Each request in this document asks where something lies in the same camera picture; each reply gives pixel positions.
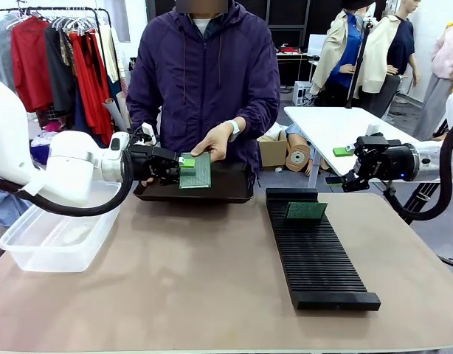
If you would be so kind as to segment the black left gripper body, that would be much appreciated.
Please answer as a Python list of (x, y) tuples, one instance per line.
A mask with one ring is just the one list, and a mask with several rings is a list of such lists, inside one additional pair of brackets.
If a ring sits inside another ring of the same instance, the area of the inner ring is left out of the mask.
[(133, 177), (137, 181), (161, 178), (164, 172), (162, 149), (150, 145), (132, 145), (128, 148), (133, 165)]

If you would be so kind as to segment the person's left hand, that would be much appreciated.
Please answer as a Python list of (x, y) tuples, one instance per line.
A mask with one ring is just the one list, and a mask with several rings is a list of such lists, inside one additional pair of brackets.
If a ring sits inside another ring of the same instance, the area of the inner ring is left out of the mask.
[(211, 162), (223, 160), (226, 157), (227, 145), (231, 135), (239, 132), (239, 126), (234, 120), (223, 122), (211, 129), (190, 154), (197, 157), (203, 153), (208, 153)]

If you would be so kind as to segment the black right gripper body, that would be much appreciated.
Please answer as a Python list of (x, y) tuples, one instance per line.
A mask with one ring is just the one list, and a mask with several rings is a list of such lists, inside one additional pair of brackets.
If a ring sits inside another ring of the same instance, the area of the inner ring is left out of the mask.
[(354, 173), (364, 180), (412, 181), (418, 173), (418, 153), (411, 144), (383, 136), (360, 136), (354, 144)]

